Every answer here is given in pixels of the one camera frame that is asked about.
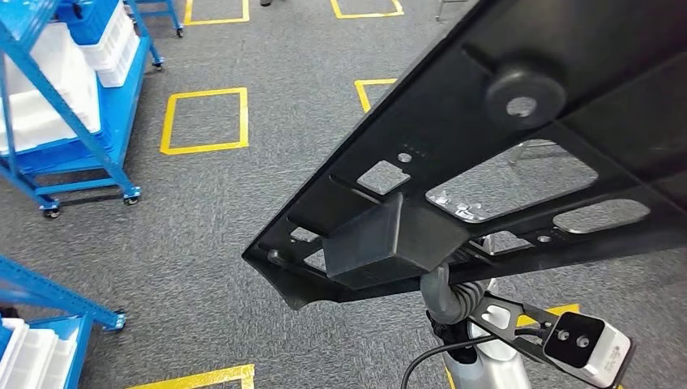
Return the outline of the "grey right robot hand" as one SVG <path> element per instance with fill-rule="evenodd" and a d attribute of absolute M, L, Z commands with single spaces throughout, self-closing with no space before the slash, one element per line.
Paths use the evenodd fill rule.
<path fill-rule="evenodd" d="M 420 278 L 420 291 L 430 318 L 452 325 L 468 318 L 489 290 L 490 280 L 450 284 L 449 260 Z"/>

